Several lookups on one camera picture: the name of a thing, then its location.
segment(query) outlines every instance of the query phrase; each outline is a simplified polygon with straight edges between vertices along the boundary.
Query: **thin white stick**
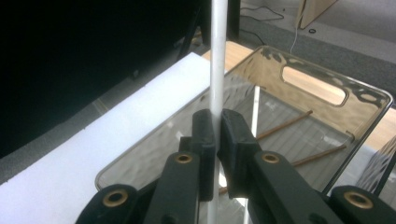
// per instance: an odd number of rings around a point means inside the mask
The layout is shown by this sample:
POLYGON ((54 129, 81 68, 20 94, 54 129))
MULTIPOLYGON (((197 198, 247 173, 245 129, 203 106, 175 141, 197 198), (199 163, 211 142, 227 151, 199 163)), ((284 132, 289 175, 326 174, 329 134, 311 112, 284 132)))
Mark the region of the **thin white stick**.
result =
MULTIPOLYGON (((210 58, 210 111, 219 151, 221 111, 223 106, 223 82, 228 0, 212 0, 211 58, 210 58)), ((219 206, 219 159, 215 161, 213 200, 208 205, 207 221, 217 223, 219 206)))
MULTIPOLYGON (((257 135, 257 122, 259 119, 259 102, 260 102, 260 87, 254 87, 254 100, 253 100, 253 115, 251 118, 251 133, 254 137, 257 135)), ((244 224, 248 224, 248 199, 245 200, 245 213, 244 213, 244 224)))

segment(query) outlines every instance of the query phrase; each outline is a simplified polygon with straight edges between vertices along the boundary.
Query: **brown stick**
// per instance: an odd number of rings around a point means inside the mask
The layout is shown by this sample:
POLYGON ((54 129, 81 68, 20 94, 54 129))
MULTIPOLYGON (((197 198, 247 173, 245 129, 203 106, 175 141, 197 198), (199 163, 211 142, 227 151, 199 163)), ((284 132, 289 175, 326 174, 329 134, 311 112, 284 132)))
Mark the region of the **brown stick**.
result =
POLYGON ((283 129, 283 128, 286 128, 286 127, 290 126, 291 124, 293 124, 293 123, 299 121, 300 119, 304 119, 304 118, 308 117, 308 116, 309 116, 310 114, 312 114, 312 113, 313 113, 313 111, 312 111, 312 110, 309 110, 309 111, 307 111, 306 113, 303 113, 302 115, 300 115, 299 117, 297 117, 297 118, 295 118, 295 119, 288 120, 288 121, 284 122, 283 124, 278 125, 278 126, 276 126, 275 128, 266 131, 265 133, 259 134, 259 136, 257 136, 256 139, 257 139, 257 140, 261 140, 261 139, 263 139, 264 137, 267 137, 268 135, 271 135, 271 134, 273 134, 273 133, 276 133, 277 131, 279 131, 279 130, 281 130, 281 129, 283 129))
POLYGON ((311 162, 311 161, 314 161, 314 160, 318 160, 318 159, 320 159, 322 157, 325 157, 325 156, 327 156, 329 154, 332 154, 332 153, 334 153, 334 152, 336 152, 338 150, 344 149, 346 147, 347 147, 346 145, 341 145, 339 147, 335 147, 335 148, 320 152, 320 153, 315 154, 313 156, 309 156, 309 157, 304 158, 302 160, 294 161, 294 162, 291 163, 291 165, 294 166, 294 167, 299 166, 299 165, 303 165, 303 164, 306 164, 308 162, 311 162))

